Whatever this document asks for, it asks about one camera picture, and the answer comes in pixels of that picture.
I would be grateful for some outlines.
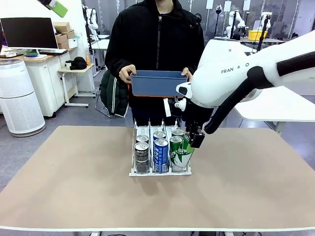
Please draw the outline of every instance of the can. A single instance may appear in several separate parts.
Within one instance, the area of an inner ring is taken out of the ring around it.
[[[174,172],[183,170],[182,167],[178,167],[175,165],[175,158],[178,155],[178,149],[180,148],[182,142],[183,142],[183,138],[181,136],[173,136],[169,140],[171,166]]]
[[[144,143],[149,144],[149,137],[144,134],[139,134],[136,137],[136,143],[139,143],[139,142],[144,142]]]
[[[155,141],[156,139],[165,139],[166,138],[166,133],[163,131],[156,131],[153,133],[153,140]]]
[[[187,132],[184,135],[183,142],[181,143],[181,146],[177,150],[177,155],[174,158],[174,165],[180,168],[184,168],[187,163],[189,162],[193,152],[194,148],[192,148],[189,144],[189,132]]]
[[[145,142],[136,143],[134,146],[135,168],[138,173],[149,171],[149,144]]]
[[[184,135],[185,135],[185,132],[182,129],[174,129],[174,130],[172,130],[172,137],[173,136],[180,136],[180,137],[183,138]]]
[[[168,140],[164,138],[154,141],[154,170],[164,173],[168,166]]]

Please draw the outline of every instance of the yellow bin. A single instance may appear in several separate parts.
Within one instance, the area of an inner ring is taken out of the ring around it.
[[[249,30],[248,31],[248,39],[252,40],[252,41],[259,41],[261,33],[262,33],[262,30]]]

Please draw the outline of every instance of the jacket zipper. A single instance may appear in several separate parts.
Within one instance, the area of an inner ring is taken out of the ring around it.
[[[158,58],[159,58],[159,39],[161,34],[162,17],[158,16],[158,28],[157,28],[157,70],[158,70]]]

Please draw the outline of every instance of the dark green jacket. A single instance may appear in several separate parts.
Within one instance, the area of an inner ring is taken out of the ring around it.
[[[128,110],[128,85],[107,70],[100,85],[100,99],[110,115],[125,117]]]

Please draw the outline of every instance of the floor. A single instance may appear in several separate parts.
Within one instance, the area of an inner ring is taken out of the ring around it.
[[[102,74],[95,77],[95,86],[98,87]],[[306,97],[315,103],[315,96]],[[90,103],[89,108],[62,107],[57,111],[56,118],[46,119],[47,128],[38,135],[28,138],[14,138],[7,130],[3,115],[0,115],[0,191],[2,191],[17,171],[28,161],[32,154],[60,125],[93,125],[93,126],[132,126],[131,111],[126,118],[107,118],[95,110],[95,99],[73,98],[73,102]],[[232,111],[227,120],[227,127],[238,127],[241,118]],[[241,127],[265,127],[263,122],[243,121]],[[315,123],[289,122],[285,125],[282,138],[286,140],[302,158],[315,170]],[[190,236],[190,232],[119,232],[127,236]],[[90,232],[81,233],[81,236],[88,236]],[[315,231],[262,233],[263,236],[315,236]],[[0,230],[0,236],[73,236],[72,233],[54,232],[22,232]]]

